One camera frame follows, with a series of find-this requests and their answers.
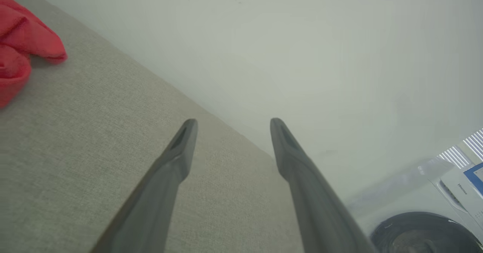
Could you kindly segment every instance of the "red cloth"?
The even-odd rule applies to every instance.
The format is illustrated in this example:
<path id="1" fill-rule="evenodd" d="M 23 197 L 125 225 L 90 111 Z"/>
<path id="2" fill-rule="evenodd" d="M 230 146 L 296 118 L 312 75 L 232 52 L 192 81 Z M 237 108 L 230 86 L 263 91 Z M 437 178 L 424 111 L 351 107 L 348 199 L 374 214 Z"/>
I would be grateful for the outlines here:
<path id="1" fill-rule="evenodd" d="M 67 60 L 62 41 L 40 19 L 13 0 L 0 0 L 0 107 L 29 79 L 29 54 L 53 64 Z"/>

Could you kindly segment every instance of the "white washing machine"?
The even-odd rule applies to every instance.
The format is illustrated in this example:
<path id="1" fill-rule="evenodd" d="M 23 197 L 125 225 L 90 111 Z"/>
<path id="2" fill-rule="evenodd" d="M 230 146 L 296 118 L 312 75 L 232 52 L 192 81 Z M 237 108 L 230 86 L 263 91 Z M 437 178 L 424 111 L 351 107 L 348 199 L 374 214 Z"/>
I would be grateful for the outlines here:
<path id="1" fill-rule="evenodd" d="M 424 231 L 419 233 L 415 230 L 407 232 L 414 236 L 428 236 L 427 238 L 420 237 L 425 241 L 424 246 L 428 247 L 427 252 L 441 252 L 441 250 L 431 248 L 437 247 L 438 241 L 433 243 L 430 241 L 432 239 L 430 237 L 440 240 L 440 246 L 446 248 L 444 252 L 453 252 L 448 249 L 451 245 L 445 244 L 449 239 L 444 238 L 444 236 L 456 237 L 460 234 L 461 237 L 473 236 L 472 240 L 476 238 L 478 249 L 472 248 L 469 250 L 470 252 L 483 252 L 481 246 L 483 242 L 483 196 L 481 196 L 481 191 L 478 191 L 476 186 L 469 181 L 463 170 L 444 160 L 434 159 L 422 165 L 416 165 L 409 171 L 378 184 L 361 193 L 358 199 L 348 205 L 348 209 L 362 231 L 367 236 L 371 236 L 375 244 L 377 242 L 374 239 L 378 239 L 378 242 L 381 239 L 389 239 L 380 236 L 384 236 L 386 232 L 390 233 L 391 231 L 393 231 L 391 241 L 384 242 L 397 243 L 395 240 L 399 238 L 396 239 L 395 237 L 404 236 L 397 231 L 408 227 L 412 221 L 412 224 L 417 225 L 416 227 L 413 226 L 414 229 L 423 225 L 428 229 L 443 229 L 446 231 L 445 235 L 439 237 Z M 410 234 L 405 234 L 405 239 L 415 241 Z M 408 243 L 407 241 L 398 241 L 398 243 L 404 244 Z"/>

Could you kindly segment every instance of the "hisense logo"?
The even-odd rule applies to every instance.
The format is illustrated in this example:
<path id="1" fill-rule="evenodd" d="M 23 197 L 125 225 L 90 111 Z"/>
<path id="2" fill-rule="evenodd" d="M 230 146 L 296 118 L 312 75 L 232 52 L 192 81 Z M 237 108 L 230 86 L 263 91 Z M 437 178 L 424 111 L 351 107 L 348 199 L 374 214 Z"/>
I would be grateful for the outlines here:
<path id="1" fill-rule="evenodd" d="M 458 187 L 461 189 L 461 191 L 463 191 L 465 194 L 467 194 L 466 191 L 463 189 L 463 186 L 461 186 L 461 184 L 458 184 Z"/>

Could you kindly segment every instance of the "red towel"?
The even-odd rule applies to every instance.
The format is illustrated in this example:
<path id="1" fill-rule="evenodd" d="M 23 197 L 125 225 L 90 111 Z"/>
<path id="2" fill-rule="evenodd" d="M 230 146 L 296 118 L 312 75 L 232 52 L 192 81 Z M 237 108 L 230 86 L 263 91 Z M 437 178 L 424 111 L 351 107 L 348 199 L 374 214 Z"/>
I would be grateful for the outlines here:
<path id="1" fill-rule="evenodd" d="M 13 0 L 0 0 L 0 107 L 29 79 L 29 54 L 53 64 L 67 60 L 62 41 L 40 19 Z"/>

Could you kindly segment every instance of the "textured surface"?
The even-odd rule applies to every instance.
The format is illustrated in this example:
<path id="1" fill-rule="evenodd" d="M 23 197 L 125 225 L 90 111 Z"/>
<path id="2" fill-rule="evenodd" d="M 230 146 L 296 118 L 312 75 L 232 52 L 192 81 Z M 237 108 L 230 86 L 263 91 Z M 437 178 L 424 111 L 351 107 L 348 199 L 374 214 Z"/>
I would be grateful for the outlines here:
<path id="1" fill-rule="evenodd" d="M 30 81 L 0 111 L 0 251 L 88 252 L 191 117 L 198 141 L 166 251 L 302 251 L 269 155 L 56 7 L 16 1 L 62 38 L 69 60 L 33 59 Z"/>

